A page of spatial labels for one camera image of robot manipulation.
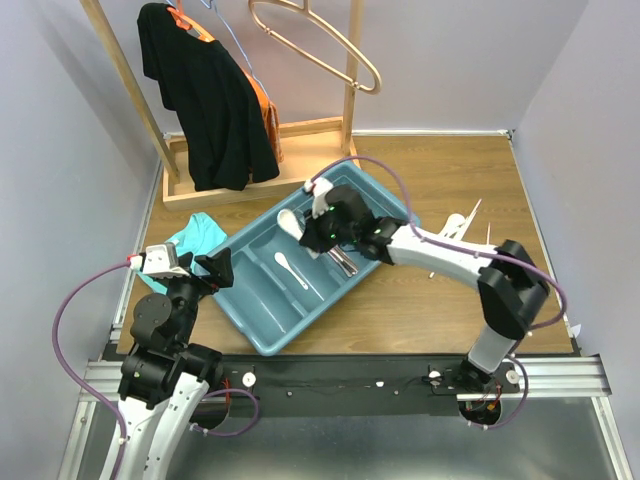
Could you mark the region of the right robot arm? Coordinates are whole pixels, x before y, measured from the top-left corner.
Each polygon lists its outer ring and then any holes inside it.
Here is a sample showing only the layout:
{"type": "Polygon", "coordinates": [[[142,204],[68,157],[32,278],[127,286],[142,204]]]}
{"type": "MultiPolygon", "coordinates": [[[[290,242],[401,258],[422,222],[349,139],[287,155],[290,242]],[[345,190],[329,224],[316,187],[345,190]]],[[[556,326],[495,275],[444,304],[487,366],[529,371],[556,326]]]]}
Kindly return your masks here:
{"type": "Polygon", "coordinates": [[[469,392],[493,384],[502,360],[524,339],[549,296],[524,247],[511,240],[495,247],[446,239],[410,221],[375,216],[356,189],[324,178],[307,181],[304,191],[313,202],[304,214],[301,246],[316,253],[353,247],[369,260],[423,268],[478,292],[486,326],[453,384],[469,392]]]}

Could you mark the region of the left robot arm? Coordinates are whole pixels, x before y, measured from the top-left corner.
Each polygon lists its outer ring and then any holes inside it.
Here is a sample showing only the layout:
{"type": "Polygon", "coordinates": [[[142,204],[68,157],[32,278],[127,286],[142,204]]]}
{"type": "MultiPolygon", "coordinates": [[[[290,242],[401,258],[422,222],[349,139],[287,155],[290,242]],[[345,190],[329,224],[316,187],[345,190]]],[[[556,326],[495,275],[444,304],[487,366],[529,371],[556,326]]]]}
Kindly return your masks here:
{"type": "Polygon", "coordinates": [[[197,403],[222,380],[222,355],[190,340],[199,301],[233,285],[231,251],[178,255],[173,243],[128,258],[132,270],[166,287],[134,308],[134,344],[122,363],[117,425],[101,476],[163,479],[197,403]]]}

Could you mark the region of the small white spoon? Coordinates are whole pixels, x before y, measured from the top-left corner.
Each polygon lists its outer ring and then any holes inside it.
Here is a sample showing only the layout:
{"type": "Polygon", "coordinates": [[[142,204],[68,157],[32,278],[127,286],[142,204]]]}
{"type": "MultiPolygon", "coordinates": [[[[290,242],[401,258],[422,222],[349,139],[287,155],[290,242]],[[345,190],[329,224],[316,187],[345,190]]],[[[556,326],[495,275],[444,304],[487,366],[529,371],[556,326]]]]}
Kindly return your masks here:
{"type": "Polygon", "coordinates": [[[291,267],[291,265],[289,264],[288,259],[286,258],[286,256],[282,253],[282,252],[275,252],[274,253],[274,260],[276,261],[276,263],[278,265],[280,265],[282,268],[284,268],[287,272],[289,272],[293,278],[299,283],[299,285],[304,289],[304,290],[308,290],[309,286],[308,284],[302,279],[301,276],[299,276],[294,269],[291,267]]]}

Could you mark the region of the silver knife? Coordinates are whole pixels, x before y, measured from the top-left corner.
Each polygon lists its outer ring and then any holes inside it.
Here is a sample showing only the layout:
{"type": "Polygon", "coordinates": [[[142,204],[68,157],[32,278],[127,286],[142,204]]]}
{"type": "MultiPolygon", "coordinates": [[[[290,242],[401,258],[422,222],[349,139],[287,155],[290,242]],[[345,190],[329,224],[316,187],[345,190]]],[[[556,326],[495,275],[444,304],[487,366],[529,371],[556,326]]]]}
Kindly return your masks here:
{"type": "Polygon", "coordinates": [[[352,277],[358,273],[357,265],[341,248],[334,247],[327,255],[340,266],[347,277],[352,277]]]}

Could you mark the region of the large white ceramic spoon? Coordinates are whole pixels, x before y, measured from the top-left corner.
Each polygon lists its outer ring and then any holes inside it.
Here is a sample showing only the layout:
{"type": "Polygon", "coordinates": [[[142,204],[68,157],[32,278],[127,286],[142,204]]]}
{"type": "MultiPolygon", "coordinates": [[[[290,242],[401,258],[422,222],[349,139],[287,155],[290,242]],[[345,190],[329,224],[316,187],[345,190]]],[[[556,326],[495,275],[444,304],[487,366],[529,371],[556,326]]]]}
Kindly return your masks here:
{"type": "Polygon", "coordinates": [[[294,240],[299,242],[304,234],[293,211],[281,209],[277,214],[277,225],[294,240]]]}

